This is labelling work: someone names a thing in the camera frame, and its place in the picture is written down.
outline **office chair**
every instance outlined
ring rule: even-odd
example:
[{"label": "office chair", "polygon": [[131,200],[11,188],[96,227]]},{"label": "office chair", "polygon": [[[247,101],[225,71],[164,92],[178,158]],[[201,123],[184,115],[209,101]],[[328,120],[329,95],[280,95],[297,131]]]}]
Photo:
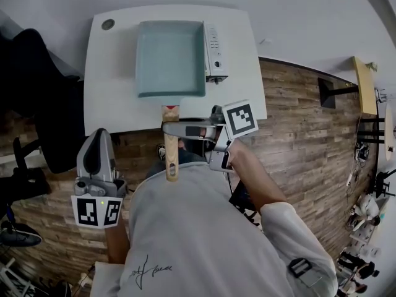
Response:
[{"label": "office chair", "polygon": [[84,82],[58,71],[33,29],[0,37],[0,81],[3,105],[35,120],[38,140],[24,147],[17,140],[14,151],[24,158],[41,146],[51,172],[74,168],[85,140]]}]

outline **white table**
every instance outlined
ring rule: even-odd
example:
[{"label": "white table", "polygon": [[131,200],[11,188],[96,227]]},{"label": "white table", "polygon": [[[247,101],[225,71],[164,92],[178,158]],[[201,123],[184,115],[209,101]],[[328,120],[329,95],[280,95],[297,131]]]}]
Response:
[{"label": "white table", "polygon": [[385,157],[389,161],[394,154],[394,120],[390,105],[386,105],[385,111],[385,130],[384,130]]},{"label": "white table", "polygon": [[[113,19],[109,30],[101,28]],[[207,83],[206,96],[183,98],[181,118],[208,118],[213,105],[249,99],[257,119],[267,119],[256,44],[248,14],[221,7],[167,5],[133,7],[93,18],[85,65],[84,121],[90,135],[99,127],[108,132],[161,126],[161,104],[137,97],[135,62],[137,26],[148,20],[197,20],[216,25],[228,61],[229,77]]]}]

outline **black signature print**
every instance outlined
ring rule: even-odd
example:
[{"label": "black signature print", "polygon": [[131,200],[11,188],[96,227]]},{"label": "black signature print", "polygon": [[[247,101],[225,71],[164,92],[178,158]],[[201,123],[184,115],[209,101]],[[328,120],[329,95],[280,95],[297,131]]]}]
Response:
[{"label": "black signature print", "polygon": [[140,266],[139,266],[139,268],[137,270],[133,270],[132,274],[131,274],[131,276],[133,276],[133,277],[135,277],[137,275],[135,278],[135,282],[136,282],[136,285],[140,288],[140,290],[142,290],[142,280],[143,280],[144,274],[151,272],[151,276],[154,277],[154,275],[156,273],[161,272],[163,270],[172,271],[172,266],[159,267],[158,265],[155,267],[152,267],[151,269],[146,270],[145,267],[146,267],[146,263],[148,260],[149,260],[149,255],[147,255],[146,261],[144,262],[142,269],[140,269]]}]

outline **grey sweatshirt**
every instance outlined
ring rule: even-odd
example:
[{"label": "grey sweatshirt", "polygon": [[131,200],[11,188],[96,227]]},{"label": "grey sweatshirt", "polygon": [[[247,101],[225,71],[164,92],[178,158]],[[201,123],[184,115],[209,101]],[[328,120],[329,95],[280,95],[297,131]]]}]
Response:
[{"label": "grey sweatshirt", "polygon": [[[130,208],[125,265],[97,262],[91,296],[323,296],[337,291],[334,263],[285,202],[264,205],[263,231],[229,202],[222,173],[206,163],[144,181]],[[322,279],[308,288],[287,265],[303,257]]]}]

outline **appliance control panel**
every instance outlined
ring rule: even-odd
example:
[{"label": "appliance control panel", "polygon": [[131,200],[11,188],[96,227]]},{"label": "appliance control panel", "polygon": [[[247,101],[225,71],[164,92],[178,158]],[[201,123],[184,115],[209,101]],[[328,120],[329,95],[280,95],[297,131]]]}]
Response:
[{"label": "appliance control panel", "polygon": [[228,77],[223,44],[214,24],[204,23],[206,44],[206,78],[216,84]]}]

